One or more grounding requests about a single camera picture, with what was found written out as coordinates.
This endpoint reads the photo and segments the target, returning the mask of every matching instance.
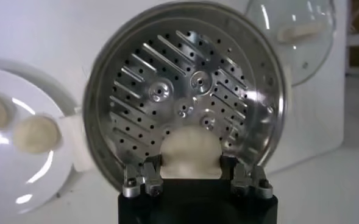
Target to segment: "hole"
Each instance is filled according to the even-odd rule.
[[[273,84],[274,84],[274,79],[273,78],[269,78],[269,79],[267,79],[267,84],[269,85],[269,86],[272,86]]]

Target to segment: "screw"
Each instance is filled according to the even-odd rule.
[[[129,178],[127,180],[127,184],[128,186],[132,187],[132,186],[135,186],[137,184],[137,181],[136,181],[136,178],[132,177],[132,178]]]
[[[267,179],[260,179],[259,180],[259,186],[262,188],[269,188],[270,187],[270,183]]]
[[[155,187],[153,187],[152,189],[151,189],[151,196],[152,197],[156,197],[156,196],[158,196],[158,195],[160,195],[160,190],[159,189],[157,189],[157,188],[155,188]]]

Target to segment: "perforated metal tray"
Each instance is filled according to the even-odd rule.
[[[159,154],[183,125],[212,131],[225,155],[264,164],[285,110],[285,79],[265,37],[207,2],[163,4],[125,24],[94,64],[83,109],[91,154],[118,189],[125,165]]]

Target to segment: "metal rim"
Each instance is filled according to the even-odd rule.
[[[258,31],[258,29],[252,23],[250,23],[239,13],[219,4],[205,2],[175,2],[156,6],[136,16],[134,19],[123,25],[122,28],[120,28],[119,31],[117,31],[117,33],[107,42],[95,61],[94,68],[85,91],[83,117],[90,153],[99,170],[117,189],[121,189],[123,183],[124,163],[111,152],[109,149],[110,146],[107,145],[107,142],[104,138],[105,134],[102,133],[98,105],[99,100],[102,98],[102,96],[98,93],[99,87],[103,82],[101,79],[102,73],[108,67],[110,59],[116,52],[116,49],[118,49],[118,46],[122,44],[124,38],[137,29],[137,25],[140,23],[140,21],[145,21],[149,18],[152,18],[156,14],[167,12],[177,7],[202,7],[210,10],[218,10],[219,12],[225,13],[225,15],[229,15],[238,24],[245,26],[255,34],[257,37],[256,40],[259,41],[260,44],[264,47],[266,53],[271,55],[271,65],[273,69],[275,69],[276,74],[279,76],[279,79],[277,79],[276,82],[280,88],[280,95],[276,105],[277,112],[275,113],[278,119],[276,120],[276,123],[271,130],[273,138],[269,139],[269,141],[266,143],[264,152],[262,152],[262,155],[255,160],[255,163],[264,165],[267,162],[269,157],[274,152],[282,133],[287,104],[287,100],[285,100],[285,77],[283,76],[280,63],[275,56],[274,51],[266,41],[266,38],[260,33],[260,31]]]

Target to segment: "white plate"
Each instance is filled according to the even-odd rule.
[[[65,183],[72,159],[64,139],[57,149],[39,155],[20,152],[13,146],[13,128],[22,119],[43,114],[58,121],[64,115],[44,91],[0,70],[0,97],[13,111],[12,121],[0,130],[0,219],[3,219],[35,209],[51,199]]]

